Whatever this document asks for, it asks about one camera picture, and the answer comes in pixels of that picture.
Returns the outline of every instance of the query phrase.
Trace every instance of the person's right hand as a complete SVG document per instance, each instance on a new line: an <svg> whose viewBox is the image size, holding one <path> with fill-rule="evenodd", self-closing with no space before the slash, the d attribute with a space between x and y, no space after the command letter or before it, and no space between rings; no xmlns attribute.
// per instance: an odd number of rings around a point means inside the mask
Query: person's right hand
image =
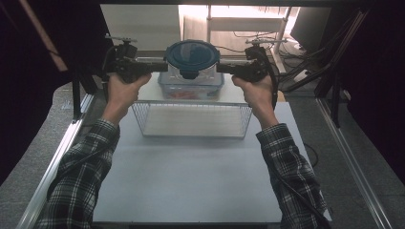
<svg viewBox="0 0 405 229"><path fill-rule="evenodd" d="M135 82L126 84L121 77L113 73L108 82L108 103L104 109L103 118L118 125L128 113L128 108L138 100L139 89L151 79L152 74L141 76Z"/></svg>
<svg viewBox="0 0 405 229"><path fill-rule="evenodd" d="M279 123L271 104L272 86L269 75L257 83L244 81L235 75L232 76L232 81L235 86L244 91L245 101L252 108L253 114L259 119L262 129Z"/></svg>

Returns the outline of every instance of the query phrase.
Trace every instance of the floor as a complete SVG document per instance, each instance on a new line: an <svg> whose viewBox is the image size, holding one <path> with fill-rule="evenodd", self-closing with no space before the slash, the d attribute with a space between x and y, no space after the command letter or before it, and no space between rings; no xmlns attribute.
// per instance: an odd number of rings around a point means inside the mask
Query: floor
<svg viewBox="0 0 405 229"><path fill-rule="evenodd" d="M289 48L294 48L295 45L295 43L288 44ZM292 84L293 78L294 75L289 75L283 86ZM331 212L333 219L331 226L332 228L345 229L378 228L371 214L370 206L359 191L348 162L343 157L326 118L313 96L313 88L316 84L317 81L315 80L296 91L285 93L285 98L291 106L301 137L308 146L307 151L311 163L315 164L316 162L314 172L321 184L323 195ZM342 98L344 98L342 99L343 102L339 106L340 130L359 162L364 176L385 209L392 224L391 228L405 228L405 218L403 217L405 216L404 185L361 129L358 128L346 109L347 100L343 95ZM47 120L30 148L0 187L0 228L9 229L17 226L36 187L46 172L60 140L72 122L72 116L72 86L67 84L55 91L53 106ZM173 225L165 228L175 227L179 228L179 226ZM104 228L114 228L114 226L105 226ZM151 228L151 226L143 225L137 228ZM204 228L229 227L208 225ZM260 227L256 225L232 228Z"/></svg>

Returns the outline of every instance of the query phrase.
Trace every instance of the shirt sleeve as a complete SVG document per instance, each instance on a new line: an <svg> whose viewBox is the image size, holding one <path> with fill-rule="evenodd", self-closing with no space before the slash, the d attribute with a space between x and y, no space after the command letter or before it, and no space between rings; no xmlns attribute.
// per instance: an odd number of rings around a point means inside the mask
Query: shirt sleeve
<svg viewBox="0 0 405 229"><path fill-rule="evenodd" d="M320 194L315 174L300 155L285 123L258 133L262 154L270 173L271 186L283 214L281 228L318 228L314 214L274 175L277 171L284 181L308 200L321 214L327 208Z"/></svg>
<svg viewBox="0 0 405 229"><path fill-rule="evenodd" d="M62 157L35 228L91 228L98 191L118 139L119 128L99 119Z"/></svg>

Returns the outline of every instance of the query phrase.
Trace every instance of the black curtain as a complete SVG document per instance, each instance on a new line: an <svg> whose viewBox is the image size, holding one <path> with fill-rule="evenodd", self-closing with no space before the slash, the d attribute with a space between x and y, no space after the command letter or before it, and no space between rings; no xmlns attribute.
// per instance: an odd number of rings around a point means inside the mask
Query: black curtain
<svg viewBox="0 0 405 229"><path fill-rule="evenodd" d="M53 103L53 92L80 70L101 68L112 46L98 4L27 1L68 69L60 72L20 1L0 1L0 182L26 152Z"/></svg>
<svg viewBox="0 0 405 229"><path fill-rule="evenodd" d="M405 13L376 1L343 56L339 72L353 118L405 183Z"/></svg>

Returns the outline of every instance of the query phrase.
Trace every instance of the transparent container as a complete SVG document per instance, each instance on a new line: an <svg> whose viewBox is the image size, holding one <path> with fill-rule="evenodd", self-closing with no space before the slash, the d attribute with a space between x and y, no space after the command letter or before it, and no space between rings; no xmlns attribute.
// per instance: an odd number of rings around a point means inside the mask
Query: transparent container
<svg viewBox="0 0 405 229"><path fill-rule="evenodd" d="M168 72L160 73L159 84L166 99L216 100L224 84L224 74L215 66L199 71L195 79L185 79L180 70L169 64Z"/></svg>
<svg viewBox="0 0 405 229"><path fill-rule="evenodd" d="M137 101L132 109L144 136L244 138L252 114L247 104Z"/></svg>

